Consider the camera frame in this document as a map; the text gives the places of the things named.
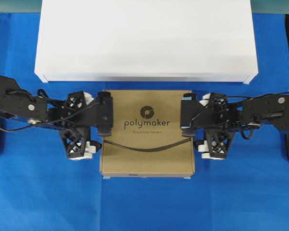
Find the wire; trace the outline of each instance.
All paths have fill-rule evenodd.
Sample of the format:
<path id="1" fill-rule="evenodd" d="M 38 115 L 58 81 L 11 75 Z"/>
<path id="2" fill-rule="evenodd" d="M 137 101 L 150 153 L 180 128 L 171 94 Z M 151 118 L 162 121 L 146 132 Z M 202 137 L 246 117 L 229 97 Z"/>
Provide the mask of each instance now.
<path id="1" fill-rule="evenodd" d="M 153 153 L 153 152 L 160 152 L 160 151 L 167 150 L 169 148 L 172 148 L 172 147 L 187 143 L 187 142 L 189 142 L 191 140 L 192 140 L 191 138 L 187 138 L 187 139 L 178 141 L 176 143 L 168 144 L 168 145 L 157 147 L 157 148 L 131 148 L 131 147 L 127 147 L 127 146 L 124 146 L 124 145 L 121 145 L 121 144 L 118 144 L 118 143 L 114 143 L 114 142 L 108 141 L 108 140 L 104 140 L 104 143 L 109 143 L 109 144 L 117 146 L 119 148 L 129 149 L 129 150 L 133 150 L 133 151 L 137 151 L 137 152 Z"/>
<path id="2" fill-rule="evenodd" d="M 201 111 L 198 112 L 198 114 L 195 115 L 195 116 L 190 120 L 190 122 L 189 122 L 189 126 L 190 126 L 190 127 L 192 127 L 193 121 L 194 121 L 206 108 L 208 108 L 208 106 L 209 106 L 210 104 L 212 104 L 212 103 L 213 103 L 213 102 L 208 102 L 208 104 L 205 105 L 205 106 L 201 109 Z"/>
<path id="3" fill-rule="evenodd" d="M 24 129 L 27 129 L 27 128 L 31 128 L 31 127 L 36 127 L 36 126 L 41 126 L 41 125 L 45 125 L 45 124 L 53 124 L 53 123 L 65 121 L 65 120 L 71 119 L 71 118 L 75 117 L 76 115 L 88 110 L 89 108 L 97 106 L 98 104 L 99 104 L 99 102 L 92 103 L 91 105 L 89 104 L 87 107 L 82 108 L 81 110 L 73 113 L 72 115 L 69 115 L 69 116 L 67 116 L 65 118 L 62 118 L 62 119 L 56 119 L 56 120 L 52 120 L 52 121 L 48 121 L 48 122 L 41 122 L 41 123 L 31 124 L 31 125 L 28 125 L 28 126 L 25 126 L 25 127 L 15 128 L 15 129 L 4 129 L 4 128 L 0 127 L 0 130 L 1 131 L 5 131 L 5 132 L 14 132 L 14 131 L 21 131 L 21 130 L 24 130 Z"/>
<path id="4" fill-rule="evenodd" d="M 244 139 L 246 139 L 246 140 L 250 140 L 250 139 L 252 138 L 252 134 L 253 134 L 253 132 L 254 132 L 253 129 L 250 130 L 249 135 L 246 136 L 243 130 L 240 131 L 241 136 L 242 136 Z"/>
<path id="5" fill-rule="evenodd" d="M 27 90 L 23 90 L 23 89 L 19 89 L 19 90 L 12 90 L 7 92 L 8 95 L 14 95 L 14 94 L 23 94 L 26 95 L 31 102 L 35 102 L 33 96 L 31 95 L 31 93 Z"/>

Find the blue cloth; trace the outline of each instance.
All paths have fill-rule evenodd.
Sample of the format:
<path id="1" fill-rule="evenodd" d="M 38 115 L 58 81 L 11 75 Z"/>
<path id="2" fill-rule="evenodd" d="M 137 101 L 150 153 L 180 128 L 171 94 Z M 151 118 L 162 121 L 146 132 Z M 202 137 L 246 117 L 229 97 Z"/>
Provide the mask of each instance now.
<path id="1" fill-rule="evenodd" d="M 254 14 L 259 74 L 250 85 L 191 82 L 53 82 L 34 75 L 39 14 L 0 17 L 0 74 L 53 98 L 103 89 L 186 89 L 257 96 L 289 90 L 283 15 Z M 23 124 L 7 121 L 9 128 Z M 4 134 L 0 146 L 1 230 L 289 231 L 289 161 L 284 137 L 263 126 L 251 141 L 236 135 L 224 161 L 196 155 L 191 180 L 102 180 L 99 156 L 72 162 L 56 131 Z"/>

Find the metal screw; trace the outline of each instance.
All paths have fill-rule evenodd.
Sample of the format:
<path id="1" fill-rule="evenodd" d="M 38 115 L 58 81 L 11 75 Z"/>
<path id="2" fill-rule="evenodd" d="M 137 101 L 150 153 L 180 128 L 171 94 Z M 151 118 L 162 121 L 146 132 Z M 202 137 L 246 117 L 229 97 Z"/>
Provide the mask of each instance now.
<path id="1" fill-rule="evenodd" d="M 37 124 L 37 123 L 39 123 L 39 122 L 41 122 L 41 121 L 39 121 L 39 120 L 37 120 L 37 119 L 29 119 L 28 121 L 27 121 L 28 123 L 30 123 L 30 124 Z"/>
<path id="2" fill-rule="evenodd" d="M 284 103 L 285 102 L 285 98 L 284 97 L 280 97 L 279 99 L 278 99 L 278 103 Z"/>
<path id="3" fill-rule="evenodd" d="M 28 109 L 29 109 L 30 111 L 34 111 L 34 109 L 35 109 L 35 106 L 34 106 L 34 105 L 32 105 L 32 104 L 29 104 L 29 105 L 28 105 Z"/>

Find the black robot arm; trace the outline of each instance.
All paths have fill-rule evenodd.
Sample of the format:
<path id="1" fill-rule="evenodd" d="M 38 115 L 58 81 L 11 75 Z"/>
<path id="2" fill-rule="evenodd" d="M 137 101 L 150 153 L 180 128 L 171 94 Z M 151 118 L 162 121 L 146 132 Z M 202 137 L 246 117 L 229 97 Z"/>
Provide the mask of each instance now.
<path id="1" fill-rule="evenodd" d="M 230 103 L 229 98 L 244 100 Z M 254 98 L 210 93 L 200 101 L 187 93 L 181 101 L 183 136 L 193 137 L 197 129 L 204 129 L 205 139 L 195 142 L 203 158 L 225 159 L 236 132 L 249 140 L 264 123 L 289 134 L 289 92 Z"/>
<path id="2" fill-rule="evenodd" d="M 68 94 L 66 100 L 48 97 L 44 90 L 37 96 L 21 89 L 12 78 L 0 76 L 0 117 L 29 123 L 17 129 L 30 127 L 58 130 L 69 159 L 91 158 L 101 144 L 91 141 L 91 127 L 99 136 L 110 136 L 113 127 L 113 101 L 110 92 L 102 91 L 94 99 L 90 94 L 78 91 Z"/>

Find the cardboard box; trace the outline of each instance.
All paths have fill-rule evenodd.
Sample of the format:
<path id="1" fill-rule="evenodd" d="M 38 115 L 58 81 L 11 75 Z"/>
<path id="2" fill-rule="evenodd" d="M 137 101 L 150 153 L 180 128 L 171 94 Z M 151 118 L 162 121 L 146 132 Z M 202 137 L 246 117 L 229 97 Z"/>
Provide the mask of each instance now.
<path id="1" fill-rule="evenodd" d="M 157 148 L 185 140 L 180 129 L 186 90 L 110 90 L 114 127 L 104 137 L 100 171 L 105 177 L 190 177 L 195 172 L 193 140 L 158 152 L 114 146 Z"/>

